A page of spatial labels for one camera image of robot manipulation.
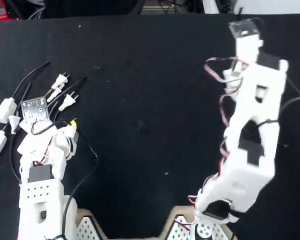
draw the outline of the black surface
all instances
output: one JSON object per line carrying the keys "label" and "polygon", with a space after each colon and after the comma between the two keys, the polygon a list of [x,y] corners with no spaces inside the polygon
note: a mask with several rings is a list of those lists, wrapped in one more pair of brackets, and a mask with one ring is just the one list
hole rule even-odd
{"label": "black surface", "polygon": [[52,166],[39,165],[30,168],[28,183],[39,182],[44,180],[54,179],[52,175]]}
{"label": "black surface", "polygon": [[247,151],[246,160],[248,164],[259,166],[260,156],[265,155],[265,150],[261,143],[249,141],[243,137],[239,140],[239,148]]}
{"label": "black surface", "polygon": [[[263,18],[265,52],[288,59],[288,75],[300,87],[300,15]],[[37,78],[29,99],[45,94],[59,73],[71,73],[71,83],[88,76],[77,103],[59,117],[78,118],[99,152],[97,173],[75,198],[110,238],[158,236],[171,208],[187,205],[187,195],[217,172],[224,131],[218,99],[224,86],[203,64],[235,54],[228,29],[234,19],[160,15],[0,22],[0,103],[47,60],[51,66]],[[103,71],[97,73],[98,67]],[[287,86],[283,101],[296,95]],[[300,101],[282,113],[280,124],[276,176],[238,223],[239,239],[300,239]],[[91,157],[79,141],[63,181],[67,194],[92,167]],[[18,201],[5,148],[0,239],[16,239]]]}

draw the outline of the black cable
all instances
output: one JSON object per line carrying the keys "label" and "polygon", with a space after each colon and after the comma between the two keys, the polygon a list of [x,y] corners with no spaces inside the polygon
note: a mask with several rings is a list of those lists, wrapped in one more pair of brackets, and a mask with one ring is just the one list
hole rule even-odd
{"label": "black cable", "polygon": [[299,101],[300,100],[300,89],[292,82],[292,80],[289,77],[286,77],[286,80],[288,81],[288,83],[290,84],[290,86],[298,93],[298,97],[294,97],[288,101],[286,101],[279,110],[279,117],[282,114],[282,112],[292,103]]}
{"label": "black cable", "polygon": [[17,18],[19,20],[24,19],[24,15],[21,13],[20,9],[15,5],[13,0],[5,0],[5,3],[12,8],[12,10],[14,11],[14,14],[17,16]]}
{"label": "black cable", "polygon": [[77,86],[79,86],[80,84],[82,84],[85,80],[87,79],[87,77],[82,78],[79,81],[76,81],[73,85],[71,85],[70,87],[68,87],[66,90],[64,90],[63,92],[61,92],[55,99],[53,99],[49,104],[48,107],[50,107],[52,104],[54,104],[55,102],[59,101],[64,95],[68,94],[69,92],[71,92],[73,89],[75,89]]}
{"label": "black cable", "polygon": [[22,83],[23,83],[29,76],[31,76],[31,75],[32,75],[33,73],[35,73],[36,71],[42,69],[43,67],[47,66],[49,63],[50,63],[50,62],[47,61],[45,64],[43,64],[43,65],[37,67],[36,69],[32,70],[31,72],[29,72],[29,73],[21,80],[21,82],[19,83],[19,85],[18,85],[18,86],[16,87],[16,89],[14,90],[14,93],[13,93],[13,95],[12,95],[12,98],[13,98],[13,99],[15,98],[15,96],[16,96],[16,94],[17,94],[19,88],[21,87]]}
{"label": "black cable", "polygon": [[66,120],[64,120],[64,119],[61,119],[61,120],[59,120],[59,121],[53,122],[51,125],[47,126],[45,129],[43,129],[43,130],[41,130],[41,131],[39,131],[39,132],[34,133],[34,128],[35,128],[35,124],[36,124],[36,122],[34,122],[34,123],[32,124],[32,127],[31,127],[31,133],[32,133],[32,135],[34,135],[34,136],[40,135],[40,134],[43,134],[44,132],[48,131],[48,130],[49,130],[50,128],[52,128],[53,126],[58,125],[58,124],[62,124],[62,123],[71,125],[70,122],[68,122],[68,121],[66,121]]}
{"label": "black cable", "polygon": [[9,161],[10,161],[10,166],[13,171],[14,176],[16,179],[21,183],[21,178],[18,176],[17,171],[15,169],[15,163],[14,163],[14,158],[13,158],[13,147],[14,147],[14,140],[15,140],[15,134],[10,135],[10,145],[9,145]]}
{"label": "black cable", "polygon": [[96,151],[93,149],[93,147],[90,145],[90,143],[87,141],[87,139],[85,138],[85,136],[81,133],[81,131],[79,131],[79,129],[76,130],[78,132],[78,134],[80,135],[80,137],[82,138],[82,140],[85,142],[85,144],[88,146],[88,148],[90,149],[91,153],[94,155],[94,161],[95,161],[95,165],[94,168],[92,169],[91,172],[89,172],[85,177],[83,177],[83,179],[76,185],[76,187],[72,190],[68,201],[65,204],[64,207],[64,212],[63,212],[63,218],[62,218],[62,234],[65,234],[66,231],[66,219],[67,219],[67,211],[71,202],[71,199],[74,197],[74,195],[76,194],[77,190],[79,189],[79,187],[96,171],[98,165],[99,165],[99,157],[98,154],[96,153]]}
{"label": "black cable", "polygon": [[55,115],[54,115],[54,119],[53,119],[53,122],[55,122],[57,120],[57,117],[58,117],[58,114],[60,113],[60,111],[58,110]]}
{"label": "black cable", "polygon": [[52,117],[52,113],[54,112],[55,108],[57,107],[60,101],[56,101],[55,104],[52,106],[51,110],[49,111],[49,117]]}
{"label": "black cable", "polygon": [[28,85],[26,86],[26,89],[25,89],[25,91],[24,91],[24,94],[23,94],[22,98],[20,99],[20,101],[19,101],[19,103],[18,103],[18,106],[17,106],[16,109],[15,109],[15,112],[18,112],[18,111],[19,111],[19,109],[20,109],[20,107],[21,107],[21,102],[22,102],[23,100],[25,100],[25,98],[27,97],[27,95],[28,95],[28,93],[29,93],[29,90],[30,90],[30,88],[31,88],[31,85],[32,85],[32,83],[29,82]]}

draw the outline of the red object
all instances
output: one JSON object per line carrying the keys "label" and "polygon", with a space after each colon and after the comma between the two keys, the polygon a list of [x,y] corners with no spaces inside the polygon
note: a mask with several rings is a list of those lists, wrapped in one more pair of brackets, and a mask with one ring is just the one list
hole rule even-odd
{"label": "red object", "polygon": [[[4,0],[0,0],[0,2],[1,2],[1,5],[3,6],[3,8],[6,9]],[[10,20],[15,20],[15,19],[8,17],[6,13],[0,14],[0,21],[10,21]]]}

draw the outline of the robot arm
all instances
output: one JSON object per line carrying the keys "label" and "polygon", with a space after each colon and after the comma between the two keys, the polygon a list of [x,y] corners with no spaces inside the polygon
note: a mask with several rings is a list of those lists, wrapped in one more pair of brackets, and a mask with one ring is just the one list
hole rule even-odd
{"label": "robot arm", "polygon": [[[235,111],[224,131],[226,151],[219,173],[205,181],[195,201],[195,216],[217,224],[236,222],[275,175],[278,117],[288,70],[286,60],[259,52],[262,41],[251,19],[229,26],[240,61],[223,74],[225,91],[235,92]],[[250,120],[258,125],[261,143],[241,137]]]}

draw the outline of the black wire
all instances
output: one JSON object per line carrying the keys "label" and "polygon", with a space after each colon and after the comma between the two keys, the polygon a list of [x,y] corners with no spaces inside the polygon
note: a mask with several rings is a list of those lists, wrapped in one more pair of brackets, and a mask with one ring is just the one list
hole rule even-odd
{"label": "black wire", "polygon": [[76,81],[73,85],[71,85],[70,87],[68,87],[66,90],[64,90],[63,92],[61,92],[55,99],[53,99],[49,104],[48,107],[50,107],[52,104],[54,104],[55,102],[59,101],[64,95],[68,94],[69,92],[71,92],[73,89],[75,89],[77,86],[79,86],[80,84],[82,84],[85,80],[87,79],[87,77],[82,78],[79,81]]}
{"label": "black wire", "polygon": [[298,97],[294,97],[288,101],[286,101],[281,107],[280,107],[280,110],[279,110],[279,117],[280,115],[282,114],[282,112],[292,103],[296,102],[296,101],[299,101],[300,100],[300,89],[293,83],[293,81],[289,78],[289,77],[286,77],[286,80],[288,81],[288,83],[290,84],[290,86],[299,94]]}
{"label": "black wire", "polygon": [[23,83],[29,76],[31,76],[31,75],[32,75],[33,73],[35,73],[36,71],[42,69],[43,67],[47,66],[49,63],[50,63],[50,62],[47,61],[45,64],[43,64],[43,65],[37,67],[36,69],[32,70],[31,72],[29,72],[29,73],[21,80],[21,82],[19,83],[19,85],[18,85],[18,86],[16,87],[16,89],[14,90],[14,93],[13,93],[13,95],[12,95],[12,98],[13,98],[13,99],[15,98],[15,96],[16,96],[16,94],[17,94],[19,88],[21,87],[22,83]]}
{"label": "black wire", "polygon": [[58,116],[58,114],[60,113],[60,111],[58,110],[56,113],[55,113],[55,115],[54,115],[54,119],[53,119],[53,122],[55,122],[56,120],[57,120],[57,116]]}
{"label": "black wire", "polygon": [[17,171],[15,169],[14,158],[13,158],[14,140],[15,140],[15,134],[11,134],[10,135],[10,146],[9,146],[9,161],[10,161],[10,166],[11,166],[14,176],[19,181],[19,183],[21,183],[21,178],[17,174]]}
{"label": "black wire", "polygon": [[27,97],[27,95],[28,95],[28,93],[29,93],[29,90],[30,90],[30,88],[31,88],[31,85],[32,85],[32,83],[29,82],[28,85],[26,86],[26,89],[25,89],[25,91],[24,91],[24,94],[23,94],[22,98],[20,99],[20,101],[19,101],[19,103],[18,103],[18,106],[17,106],[16,109],[15,109],[15,112],[18,112],[18,111],[19,111],[19,109],[20,109],[20,107],[21,107],[21,102],[22,102],[23,100],[25,100],[25,98]]}
{"label": "black wire", "polygon": [[232,236],[231,236],[230,240],[234,240],[234,239],[235,239],[235,233],[232,232]]}
{"label": "black wire", "polygon": [[58,103],[60,101],[56,101],[55,104],[52,106],[51,110],[49,111],[49,117],[52,116],[52,113],[54,112],[55,108],[57,107]]}
{"label": "black wire", "polygon": [[35,128],[35,124],[36,122],[34,122],[32,124],[32,127],[31,127],[31,133],[32,135],[36,136],[36,135],[40,135],[40,134],[43,134],[44,132],[48,131],[50,128],[52,128],[53,126],[55,125],[58,125],[58,124],[62,124],[62,123],[65,123],[65,124],[68,124],[68,125],[71,125],[71,123],[69,123],[68,121],[64,120],[64,119],[61,119],[59,121],[56,121],[56,122],[53,122],[51,125],[47,126],[45,129],[39,131],[39,132],[36,132],[34,133],[34,128]]}
{"label": "black wire", "polygon": [[83,179],[76,185],[76,187],[72,190],[68,201],[65,204],[64,207],[64,212],[63,212],[63,218],[62,218],[62,234],[65,234],[66,231],[66,218],[67,218],[67,211],[71,202],[71,199],[74,197],[74,195],[76,194],[77,190],[79,189],[79,187],[96,171],[98,165],[99,165],[99,157],[98,154],[96,153],[96,151],[93,149],[93,147],[90,145],[90,143],[87,141],[87,139],[85,138],[85,136],[81,133],[81,131],[79,131],[79,129],[76,130],[78,132],[78,134],[81,136],[82,140],[85,142],[85,144],[88,146],[88,148],[90,149],[91,153],[94,155],[94,161],[95,161],[95,165],[94,168],[92,169],[92,171],[90,171],[85,177],[83,177]]}

